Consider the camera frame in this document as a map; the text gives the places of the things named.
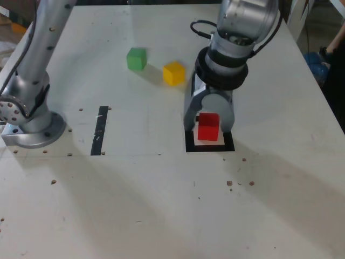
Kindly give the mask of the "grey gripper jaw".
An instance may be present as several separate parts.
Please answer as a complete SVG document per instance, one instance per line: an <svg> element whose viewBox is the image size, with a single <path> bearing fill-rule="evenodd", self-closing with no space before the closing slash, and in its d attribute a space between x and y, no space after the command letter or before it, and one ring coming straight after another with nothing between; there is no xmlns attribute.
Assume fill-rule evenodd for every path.
<svg viewBox="0 0 345 259"><path fill-rule="evenodd" d="M193 96L191 93L185 95L183 126L185 131L192 131L195 126L197 113L202 109L202 99L205 94Z"/></svg>
<svg viewBox="0 0 345 259"><path fill-rule="evenodd" d="M217 113L220 117L220 128L223 133L231 132L234 125L234 108L232 91L210 93L202 99L205 111Z"/></svg>

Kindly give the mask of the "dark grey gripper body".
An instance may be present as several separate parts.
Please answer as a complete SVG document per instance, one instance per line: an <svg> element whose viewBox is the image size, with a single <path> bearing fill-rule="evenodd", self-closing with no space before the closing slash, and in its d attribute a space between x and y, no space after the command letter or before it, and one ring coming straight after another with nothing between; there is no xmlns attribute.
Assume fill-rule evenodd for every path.
<svg viewBox="0 0 345 259"><path fill-rule="evenodd" d="M191 83L191 98L199 98L200 96L205 96L211 93L218 93L224 94L228 96L230 99L233 98L233 91L231 90L220 90L213 86L207 85L201 78L194 73L192 75L192 83Z"/></svg>

